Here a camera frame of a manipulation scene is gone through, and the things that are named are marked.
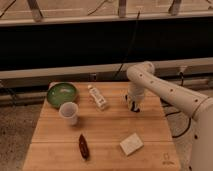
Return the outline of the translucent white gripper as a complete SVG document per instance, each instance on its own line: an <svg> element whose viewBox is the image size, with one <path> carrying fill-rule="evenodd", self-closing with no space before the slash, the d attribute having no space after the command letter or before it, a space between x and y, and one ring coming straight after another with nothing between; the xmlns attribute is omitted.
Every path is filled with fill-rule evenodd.
<svg viewBox="0 0 213 171"><path fill-rule="evenodd" d="M130 102L140 103L144 99L145 89L135 83L128 86L127 96Z"/></svg>

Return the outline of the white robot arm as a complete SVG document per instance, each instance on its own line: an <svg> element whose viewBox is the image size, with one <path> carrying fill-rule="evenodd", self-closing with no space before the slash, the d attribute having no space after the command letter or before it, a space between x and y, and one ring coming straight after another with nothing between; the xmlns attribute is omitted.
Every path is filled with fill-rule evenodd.
<svg viewBox="0 0 213 171"><path fill-rule="evenodd" d="M139 112L139 104L148 89L164 101L197 122L192 144L190 171L213 171L213 97L184 88L154 75L155 66L145 61L129 67L130 80L125 99L132 112Z"/></svg>

